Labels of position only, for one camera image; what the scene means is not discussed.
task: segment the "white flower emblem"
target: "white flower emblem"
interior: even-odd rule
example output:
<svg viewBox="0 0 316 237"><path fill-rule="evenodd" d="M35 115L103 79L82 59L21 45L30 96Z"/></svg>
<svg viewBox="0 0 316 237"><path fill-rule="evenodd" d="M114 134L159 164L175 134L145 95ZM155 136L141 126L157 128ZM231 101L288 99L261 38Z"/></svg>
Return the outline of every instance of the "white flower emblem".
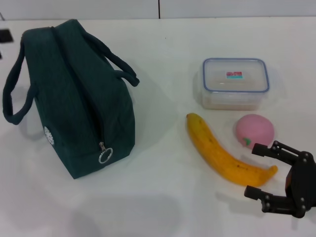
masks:
<svg viewBox="0 0 316 237"><path fill-rule="evenodd" d="M48 139L48 142L52 145L54 145L54 138L53 136L51 135L50 131L48 130L47 127L44 127L44 132L45 132L45 135L46 135L46 138Z"/></svg>

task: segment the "zipper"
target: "zipper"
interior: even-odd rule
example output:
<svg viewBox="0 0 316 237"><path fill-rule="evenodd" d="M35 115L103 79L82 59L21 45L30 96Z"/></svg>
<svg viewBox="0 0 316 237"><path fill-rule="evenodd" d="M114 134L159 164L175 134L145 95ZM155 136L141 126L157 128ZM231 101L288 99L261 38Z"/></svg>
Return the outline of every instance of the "zipper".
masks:
<svg viewBox="0 0 316 237"><path fill-rule="evenodd" d="M72 66L70 65L70 63L69 63L69 61L67 59L66 53L65 53L66 51L64 49L64 46L62 44L61 39L58 36L58 33L57 33L56 29L54 27L51 27L51 31L53 33L53 36L54 36L55 41L57 43L57 46L59 48L60 54L61 54L61 56L62 56L62 58L64 60L66 68L68 69L68 72L70 73L70 76L71 76L71 78L73 79L73 81L75 83L75 86L77 87L77 89L79 91L81 91L83 93L83 96L80 95L80 93L79 93L79 96L80 96L84 106L86 106L87 109L90 112L88 117L89 117L90 125L93 128L92 130L95 133L95 136L99 140L101 140L99 142L99 147L101 148L101 154L99 156L99 162L101 164L103 164L103 163L107 162L110 159L110 157L113 154L113 149L112 148L107 148L106 149L106 147L105 147L105 144L104 144L104 124L103 124L103 119L102 119L101 113L99 112L97 106L93 102L93 99L91 98L90 94L87 92L87 90L83 86L83 84L80 81L78 75L76 74L76 72L74 71ZM107 151L110 151L110 154L108 155L108 157L107 157L107 159L105 161L101 161L102 156Z"/></svg>

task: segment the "blue lid rim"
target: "blue lid rim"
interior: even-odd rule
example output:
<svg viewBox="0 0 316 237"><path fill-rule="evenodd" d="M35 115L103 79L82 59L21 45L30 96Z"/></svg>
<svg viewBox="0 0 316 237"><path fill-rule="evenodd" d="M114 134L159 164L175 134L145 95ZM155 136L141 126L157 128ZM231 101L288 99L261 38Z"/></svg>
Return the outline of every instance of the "blue lid rim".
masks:
<svg viewBox="0 0 316 237"><path fill-rule="evenodd" d="M263 68L264 68L265 75L266 75L267 89L243 91L243 90L211 90L211 89L207 88L206 81L205 81L205 64L210 60L252 60L252 61L261 62L263 64ZM203 85L204 85L204 88L209 92L265 93L265 92L269 91L269 89L270 89L270 82L269 82L269 76L268 76L266 64L263 60L261 60L259 58L207 58L203 62Z"/></svg>

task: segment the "black object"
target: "black object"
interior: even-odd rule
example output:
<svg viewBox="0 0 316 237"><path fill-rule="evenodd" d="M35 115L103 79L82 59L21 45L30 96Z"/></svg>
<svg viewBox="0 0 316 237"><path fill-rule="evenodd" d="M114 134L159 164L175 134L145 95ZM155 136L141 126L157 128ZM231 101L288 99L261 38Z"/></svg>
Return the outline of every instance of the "black object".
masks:
<svg viewBox="0 0 316 237"><path fill-rule="evenodd" d="M13 42L13 37L9 29L0 30L0 43Z"/></svg>
<svg viewBox="0 0 316 237"><path fill-rule="evenodd" d="M286 177L286 197L274 196L252 186L246 187L245 197L260 199L263 212L302 218L306 211L316 206L316 164L311 153L300 152L278 141L274 141L271 148L255 144L252 153L276 158L292 166Z"/></svg>

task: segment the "dark green lunch bag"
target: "dark green lunch bag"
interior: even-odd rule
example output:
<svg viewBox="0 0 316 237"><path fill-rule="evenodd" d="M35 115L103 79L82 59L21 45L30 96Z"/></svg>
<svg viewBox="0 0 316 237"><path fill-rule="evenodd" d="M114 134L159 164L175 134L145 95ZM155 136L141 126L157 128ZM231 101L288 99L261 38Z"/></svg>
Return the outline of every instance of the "dark green lunch bag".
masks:
<svg viewBox="0 0 316 237"><path fill-rule="evenodd" d="M24 56L31 86L13 114L10 94ZM128 156L135 144L133 105L122 78L139 83L131 67L77 20L28 30L3 89L3 114L18 124L34 99L48 141L76 179Z"/></svg>

